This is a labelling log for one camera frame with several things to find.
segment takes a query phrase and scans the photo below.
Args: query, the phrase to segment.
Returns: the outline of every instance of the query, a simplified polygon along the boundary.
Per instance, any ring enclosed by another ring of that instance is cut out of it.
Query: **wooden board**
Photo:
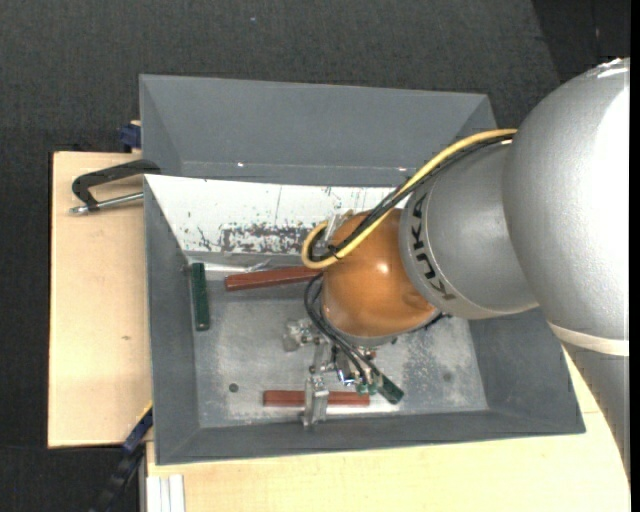
[[[142,202],[73,216],[87,172],[135,154],[59,152],[51,204],[50,447],[121,443],[151,399]],[[140,177],[92,189],[98,200],[141,190]]]

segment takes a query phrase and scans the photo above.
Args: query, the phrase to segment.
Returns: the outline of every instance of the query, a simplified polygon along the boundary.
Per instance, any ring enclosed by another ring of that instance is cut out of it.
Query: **gray box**
[[[144,156],[164,174],[270,183],[395,186],[457,137],[495,127],[483,95],[343,86],[143,76],[141,105]],[[212,326],[197,332],[184,269],[208,254],[181,249],[148,182],[145,230],[159,464],[584,431],[538,310],[447,320],[385,346],[378,364],[406,381],[397,409],[337,413],[312,430],[264,414],[263,389],[298,381],[278,325],[303,316],[302,288],[230,294],[209,273]],[[311,352],[291,357],[304,376]]]

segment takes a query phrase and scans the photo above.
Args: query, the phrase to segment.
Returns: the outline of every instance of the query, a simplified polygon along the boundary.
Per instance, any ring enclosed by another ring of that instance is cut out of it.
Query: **metal clamp handle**
[[[135,176],[137,174],[160,173],[160,168],[150,160],[136,160],[134,162],[108,167],[107,169],[101,169],[99,171],[78,176],[71,185],[71,190],[78,199],[85,204],[85,206],[72,208],[70,211],[71,213],[94,212],[100,210],[103,206],[112,206],[125,201],[139,199],[141,197],[140,194],[132,194],[121,198],[110,199],[108,201],[104,201],[104,204],[102,204],[93,197],[91,192],[89,192],[89,188],[121,180],[123,178],[129,178],[130,176]]]

